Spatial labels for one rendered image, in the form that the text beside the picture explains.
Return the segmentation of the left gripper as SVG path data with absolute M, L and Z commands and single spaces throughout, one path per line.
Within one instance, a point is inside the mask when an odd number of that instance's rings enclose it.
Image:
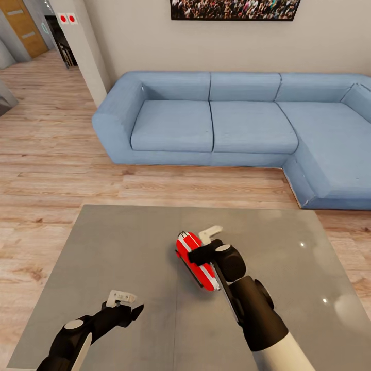
M 116 325 L 127 327 L 132 321 L 136 320 L 142 310 L 144 309 L 144 305 L 141 305 L 135 309 L 131 309 L 130 306 L 120 305 L 119 307 L 107 307 L 107 302 L 102 304 L 102 309 L 100 312 L 104 315 L 106 319 L 106 330 L 105 333 L 108 333 L 111 329 L 113 329 Z

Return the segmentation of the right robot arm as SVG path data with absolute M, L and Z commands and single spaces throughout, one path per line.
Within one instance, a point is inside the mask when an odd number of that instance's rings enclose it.
M 222 231 L 220 225 L 198 234 L 201 246 L 187 253 L 190 263 L 208 263 L 226 302 L 242 327 L 244 337 L 259 371 L 315 371 L 259 280 L 245 276 L 246 265 L 239 252 L 220 239 L 210 237 Z

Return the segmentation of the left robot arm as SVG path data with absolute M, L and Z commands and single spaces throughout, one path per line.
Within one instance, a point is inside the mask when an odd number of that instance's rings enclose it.
M 135 309 L 121 305 L 120 301 L 134 303 L 134 293 L 111 290 L 108 301 L 94 316 L 86 315 L 65 323 L 56 335 L 49 351 L 37 371 L 79 371 L 90 345 L 116 325 L 127 327 L 136 320 L 144 305 Z

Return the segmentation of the radio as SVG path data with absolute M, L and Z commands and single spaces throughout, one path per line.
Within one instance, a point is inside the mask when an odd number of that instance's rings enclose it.
M 217 279 L 212 271 L 211 266 L 208 263 L 198 267 L 195 263 L 190 263 L 187 257 L 187 253 L 201 246 L 199 237 L 191 232 L 181 232 L 178 235 L 176 253 L 178 257 L 183 259 L 183 263 L 190 271 L 194 279 L 197 281 L 201 288 L 205 288 L 208 291 L 221 290 Z

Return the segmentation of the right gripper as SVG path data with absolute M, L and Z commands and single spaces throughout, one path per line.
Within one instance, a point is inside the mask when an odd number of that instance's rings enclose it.
M 220 239 L 216 239 L 214 241 L 211 241 L 211 244 L 208 244 L 206 246 L 200 246 L 191 252 L 187 253 L 187 257 L 190 263 L 195 263 L 196 266 L 200 267 L 204 265 L 205 263 L 208 263 L 207 261 L 207 252 L 211 247 L 219 246 L 221 244 Z

